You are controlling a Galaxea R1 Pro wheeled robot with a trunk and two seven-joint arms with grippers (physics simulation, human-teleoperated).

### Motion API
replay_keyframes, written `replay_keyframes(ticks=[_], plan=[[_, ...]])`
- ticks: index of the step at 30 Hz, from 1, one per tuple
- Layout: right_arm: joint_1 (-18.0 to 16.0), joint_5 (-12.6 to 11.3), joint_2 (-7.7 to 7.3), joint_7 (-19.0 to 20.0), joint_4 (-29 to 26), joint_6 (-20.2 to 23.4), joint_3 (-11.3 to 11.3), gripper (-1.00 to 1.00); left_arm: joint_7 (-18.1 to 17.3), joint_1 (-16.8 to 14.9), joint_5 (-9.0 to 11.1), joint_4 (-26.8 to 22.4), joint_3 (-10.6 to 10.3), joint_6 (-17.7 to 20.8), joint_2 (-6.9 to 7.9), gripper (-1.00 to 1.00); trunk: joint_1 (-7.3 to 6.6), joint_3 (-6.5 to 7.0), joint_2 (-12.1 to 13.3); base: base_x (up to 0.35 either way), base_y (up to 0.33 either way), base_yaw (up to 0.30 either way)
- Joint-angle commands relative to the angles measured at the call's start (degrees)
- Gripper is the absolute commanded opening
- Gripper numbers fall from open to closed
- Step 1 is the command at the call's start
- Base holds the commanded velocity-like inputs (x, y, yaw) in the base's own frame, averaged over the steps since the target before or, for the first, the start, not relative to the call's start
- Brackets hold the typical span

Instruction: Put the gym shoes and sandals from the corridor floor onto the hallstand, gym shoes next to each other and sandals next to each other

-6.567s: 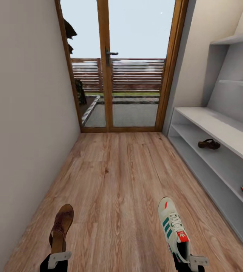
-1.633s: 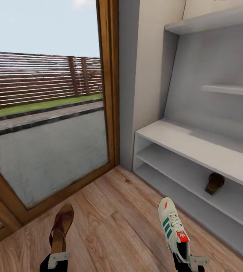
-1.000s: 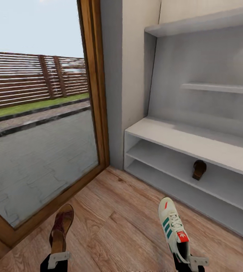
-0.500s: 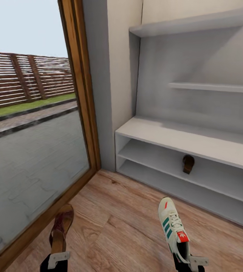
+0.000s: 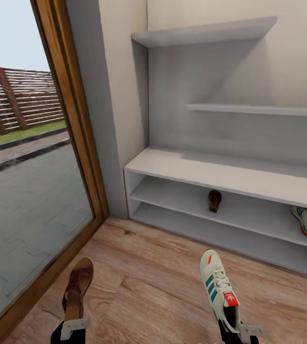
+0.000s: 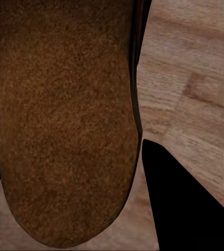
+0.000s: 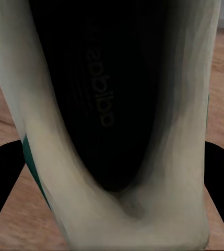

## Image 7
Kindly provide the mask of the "gym shoe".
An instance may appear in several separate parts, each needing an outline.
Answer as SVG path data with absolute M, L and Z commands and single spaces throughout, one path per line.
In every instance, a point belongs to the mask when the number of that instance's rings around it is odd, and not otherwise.
M 0 87 L 72 251 L 203 251 L 221 0 L 0 0 Z

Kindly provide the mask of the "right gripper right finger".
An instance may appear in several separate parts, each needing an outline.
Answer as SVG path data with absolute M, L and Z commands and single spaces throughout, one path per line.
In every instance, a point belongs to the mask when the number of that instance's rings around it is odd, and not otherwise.
M 224 222 L 224 149 L 205 138 L 204 191 L 208 189 Z

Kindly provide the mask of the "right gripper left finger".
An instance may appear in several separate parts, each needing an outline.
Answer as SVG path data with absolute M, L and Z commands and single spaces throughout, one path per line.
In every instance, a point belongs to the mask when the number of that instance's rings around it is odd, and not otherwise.
M 25 163 L 21 139 L 0 146 L 0 212 Z

